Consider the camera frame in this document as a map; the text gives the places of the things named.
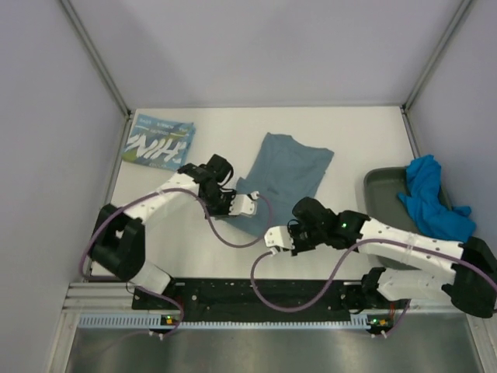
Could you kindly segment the grey-blue t shirt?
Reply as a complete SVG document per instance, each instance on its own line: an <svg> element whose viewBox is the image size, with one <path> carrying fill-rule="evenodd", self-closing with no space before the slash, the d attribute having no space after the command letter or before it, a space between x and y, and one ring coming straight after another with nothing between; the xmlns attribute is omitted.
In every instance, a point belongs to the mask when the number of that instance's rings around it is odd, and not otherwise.
<svg viewBox="0 0 497 373"><path fill-rule="evenodd" d="M246 176L237 176L235 189L247 194L254 191L265 197L252 217L225 218L224 222L249 235L259 237L267 228L286 225L294 205L304 197L314 197L332 162L334 152L327 148L303 145L287 134L268 133L264 137L252 168Z"/></svg>

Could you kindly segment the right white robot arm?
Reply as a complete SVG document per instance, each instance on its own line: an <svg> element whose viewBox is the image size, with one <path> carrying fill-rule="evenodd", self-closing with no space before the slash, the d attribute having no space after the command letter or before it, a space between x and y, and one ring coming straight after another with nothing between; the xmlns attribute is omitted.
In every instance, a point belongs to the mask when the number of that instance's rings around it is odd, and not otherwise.
<svg viewBox="0 0 497 373"><path fill-rule="evenodd" d="M295 222L287 231L293 254L327 245L407 265L405 270L372 269L377 279L362 289L371 307L388 300L447 298L472 316L489 319L496 313L496 258L482 239L429 238L360 212L335 213L311 197L298 201L292 214Z"/></svg>

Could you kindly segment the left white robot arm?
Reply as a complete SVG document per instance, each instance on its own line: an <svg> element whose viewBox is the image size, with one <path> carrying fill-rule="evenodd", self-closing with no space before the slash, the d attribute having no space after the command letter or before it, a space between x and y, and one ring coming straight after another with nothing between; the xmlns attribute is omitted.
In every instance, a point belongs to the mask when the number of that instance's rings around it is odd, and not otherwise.
<svg viewBox="0 0 497 373"><path fill-rule="evenodd" d="M176 299L172 276L146 258L147 234L190 201L197 201L208 222L212 217L237 216L238 193L224 184L233 176L228 160L212 155L198 166L181 166L156 190L129 204L104 206L98 215L86 256L112 274L111 278L132 283L149 291L159 308L168 308Z"/></svg>

